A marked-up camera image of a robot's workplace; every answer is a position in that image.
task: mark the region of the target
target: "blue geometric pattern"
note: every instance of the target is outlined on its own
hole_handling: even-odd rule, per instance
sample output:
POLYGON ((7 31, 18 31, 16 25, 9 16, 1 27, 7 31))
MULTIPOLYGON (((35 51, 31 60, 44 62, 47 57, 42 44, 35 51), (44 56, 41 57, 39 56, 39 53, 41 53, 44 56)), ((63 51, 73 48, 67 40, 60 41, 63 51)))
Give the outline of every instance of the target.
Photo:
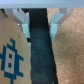
POLYGON ((5 71, 5 60, 6 60, 6 49, 9 48, 10 50, 15 52, 15 63, 14 63, 14 74, 4 72, 4 77, 10 78, 10 84, 13 84, 13 81, 16 80, 16 75, 23 77, 24 74, 19 72, 19 60, 24 61, 24 58, 17 54, 17 49, 15 49, 15 41, 10 38, 10 41, 13 43, 13 46, 7 44, 7 47, 3 46, 3 53, 0 54, 0 58, 2 59, 1 63, 1 70, 5 71))

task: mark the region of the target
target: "blue square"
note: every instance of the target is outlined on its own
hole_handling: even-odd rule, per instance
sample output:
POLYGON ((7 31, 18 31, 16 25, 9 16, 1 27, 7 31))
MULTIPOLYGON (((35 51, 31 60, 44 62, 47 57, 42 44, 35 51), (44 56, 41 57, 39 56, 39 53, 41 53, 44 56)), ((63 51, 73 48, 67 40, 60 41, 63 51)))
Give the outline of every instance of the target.
POLYGON ((11 54, 9 54, 9 58, 12 59, 12 55, 11 54))
POLYGON ((11 63, 8 63, 8 67, 11 68, 11 63))

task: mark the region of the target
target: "brown speckled surface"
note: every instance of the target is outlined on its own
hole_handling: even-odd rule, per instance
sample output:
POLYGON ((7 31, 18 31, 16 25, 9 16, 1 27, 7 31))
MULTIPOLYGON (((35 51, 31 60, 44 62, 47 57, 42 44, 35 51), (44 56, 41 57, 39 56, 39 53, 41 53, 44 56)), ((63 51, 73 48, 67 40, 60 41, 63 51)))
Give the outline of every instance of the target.
MULTIPOLYGON (((49 19, 56 10, 48 9, 49 19)), ((75 8, 63 22, 56 34, 53 51, 59 84, 84 84, 84 8, 75 8)))

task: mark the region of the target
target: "floor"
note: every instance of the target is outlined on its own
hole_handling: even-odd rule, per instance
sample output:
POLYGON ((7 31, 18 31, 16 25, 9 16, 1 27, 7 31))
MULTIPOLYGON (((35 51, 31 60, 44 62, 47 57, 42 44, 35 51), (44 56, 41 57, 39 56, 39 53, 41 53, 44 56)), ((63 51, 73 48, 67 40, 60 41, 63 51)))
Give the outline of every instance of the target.
MULTIPOLYGON (((48 9, 48 19, 57 8, 48 9)), ((84 8, 73 14, 59 28, 53 44, 59 84, 84 84, 84 8)))

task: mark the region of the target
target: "beige floor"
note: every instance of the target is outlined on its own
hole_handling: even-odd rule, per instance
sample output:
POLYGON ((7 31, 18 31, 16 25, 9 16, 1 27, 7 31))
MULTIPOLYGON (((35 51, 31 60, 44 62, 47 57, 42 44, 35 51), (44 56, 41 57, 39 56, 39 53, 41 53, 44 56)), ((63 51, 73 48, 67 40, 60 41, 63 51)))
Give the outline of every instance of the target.
MULTIPOLYGON (((48 18, 57 9, 48 9, 48 18)), ((56 34, 53 51, 59 84, 84 84, 84 8, 63 22, 56 34)))

